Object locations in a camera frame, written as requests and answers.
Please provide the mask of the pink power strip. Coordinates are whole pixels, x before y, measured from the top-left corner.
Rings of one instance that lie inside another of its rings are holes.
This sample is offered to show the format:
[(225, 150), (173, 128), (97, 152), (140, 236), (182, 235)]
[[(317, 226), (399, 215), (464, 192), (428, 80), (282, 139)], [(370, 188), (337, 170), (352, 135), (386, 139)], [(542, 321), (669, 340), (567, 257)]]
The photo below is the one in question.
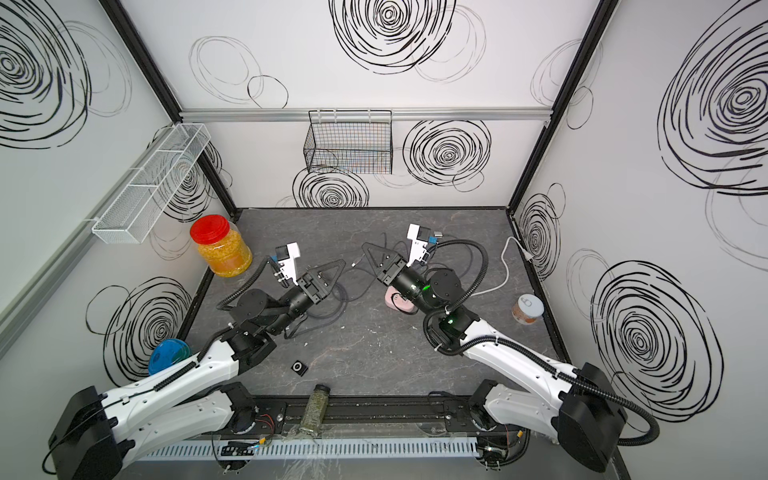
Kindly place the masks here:
[(394, 287), (389, 286), (385, 293), (385, 305), (400, 313), (412, 315), (418, 308), (407, 298), (403, 297)]

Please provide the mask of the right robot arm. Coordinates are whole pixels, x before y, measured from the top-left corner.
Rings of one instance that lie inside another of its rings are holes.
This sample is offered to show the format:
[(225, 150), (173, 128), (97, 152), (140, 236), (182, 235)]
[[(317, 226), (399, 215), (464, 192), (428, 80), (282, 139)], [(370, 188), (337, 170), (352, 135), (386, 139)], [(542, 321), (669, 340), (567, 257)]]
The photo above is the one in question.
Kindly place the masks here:
[(488, 271), (489, 256), (482, 244), (466, 244), (481, 256), (469, 287), (450, 269), (425, 278), (392, 249), (366, 242), (362, 250), (376, 278), (423, 313), (422, 332), (435, 352), (478, 361), (517, 384), (510, 389), (490, 382), (478, 389), (481, 417), (543, 434), (596, 472), (606, 470), (617, 447), (656, 441), (660, 426), (654, 415), (619, 396), (600, 368), (589, 363), (577, 368), (542, 355), (467, 307)]

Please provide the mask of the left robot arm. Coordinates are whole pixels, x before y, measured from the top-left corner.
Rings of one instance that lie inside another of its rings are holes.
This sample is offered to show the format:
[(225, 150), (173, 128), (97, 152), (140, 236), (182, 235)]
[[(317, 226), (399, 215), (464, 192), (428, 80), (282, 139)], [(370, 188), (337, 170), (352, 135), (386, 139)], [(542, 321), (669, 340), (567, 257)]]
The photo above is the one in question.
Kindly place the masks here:
[(42, 471), (58, 479), (112, 479), (158, 448), (238, 420), (255, 423), (257, 406), (236, 377), (264, 361), (276, 347), (274, 336), (333, 293), (346, 266), (338, 259), (297, 278), (278, 270), (286, 291), (274, 299), (253, 286), (273, 262), (264, 257), (217, 304), (232, 321), (199, 352), (122, 387), (73, 394), (49, 437)]

